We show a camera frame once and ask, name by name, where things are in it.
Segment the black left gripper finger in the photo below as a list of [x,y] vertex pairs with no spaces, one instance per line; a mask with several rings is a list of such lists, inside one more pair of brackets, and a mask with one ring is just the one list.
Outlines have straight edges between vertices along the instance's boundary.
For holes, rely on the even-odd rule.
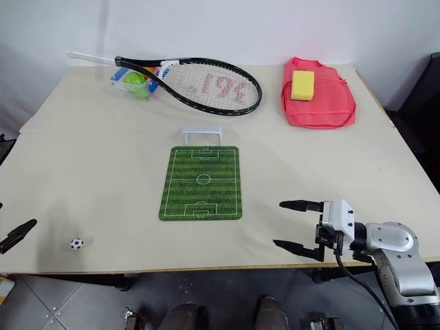
[[1,241],[1,254],[5,254],[20,241],[22,241],[29,231],[36,226],[36,224],[36,219],[30,219],[9,232],[7,237]]

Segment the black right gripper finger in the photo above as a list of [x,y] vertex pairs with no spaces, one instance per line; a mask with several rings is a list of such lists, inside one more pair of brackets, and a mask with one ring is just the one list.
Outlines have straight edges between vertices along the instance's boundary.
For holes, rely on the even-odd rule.
[[286,208],[290,210],[295,210],[299,212],[323,212],[324,202],[307,201],[307,200],[292,200],[292,201],[282,201],[279,203],[281,208]]
[[287,250],[288,252],[296,255],[296,256],[302,256],[308,259],[313,259],[316,261],[323,262],[324,261],[324,245],[322,243],[318,244],[318,247],[315,247],[314,249],[308,249],[305,248],[304,245],[299,243],[294,243],[290,241],[283,241],[283,240],[273,240],[273,243],[283,248],[284,250]]

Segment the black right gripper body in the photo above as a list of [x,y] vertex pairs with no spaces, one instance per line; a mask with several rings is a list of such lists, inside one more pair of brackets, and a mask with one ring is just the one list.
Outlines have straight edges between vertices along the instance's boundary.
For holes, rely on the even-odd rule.
[[342,201],[324,201],[324,209],[316,226],[315,243],[322,243],[339,255],[342,254],[345,216]]

